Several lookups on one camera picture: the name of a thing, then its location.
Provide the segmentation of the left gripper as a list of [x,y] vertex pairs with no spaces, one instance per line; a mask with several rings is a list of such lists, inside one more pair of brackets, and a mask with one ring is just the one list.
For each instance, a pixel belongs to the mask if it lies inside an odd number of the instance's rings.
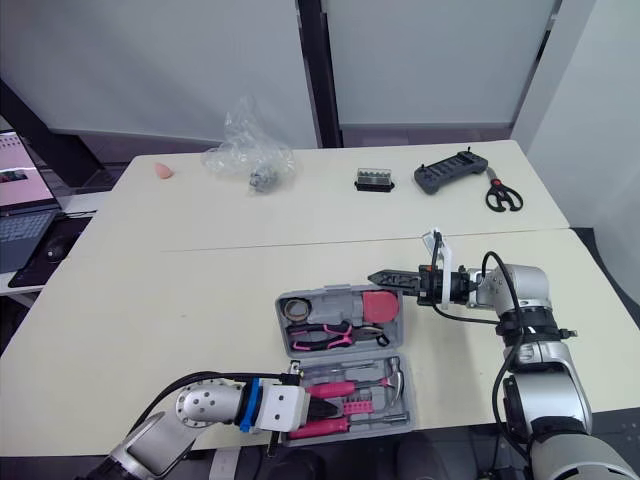
[[332,417],[336,414],[336,405],[324,399],[308,395],[306,398],[306,406],[303,408],[301,426],[305,426],[312,421],[317,421],[320,417]]

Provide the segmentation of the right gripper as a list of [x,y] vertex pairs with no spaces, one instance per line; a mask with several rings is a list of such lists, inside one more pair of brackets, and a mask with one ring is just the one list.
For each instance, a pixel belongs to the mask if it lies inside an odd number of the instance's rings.
[[449,286],[449,303],[464,305],[469,296],[476,291],[479,284],[479,269],[466,269],[460,266],[457,271],[445,271],[441,268],[432,270],[430,265],[419,266],[418,304],[425,306],[443,305],[445,303],[445,281]]

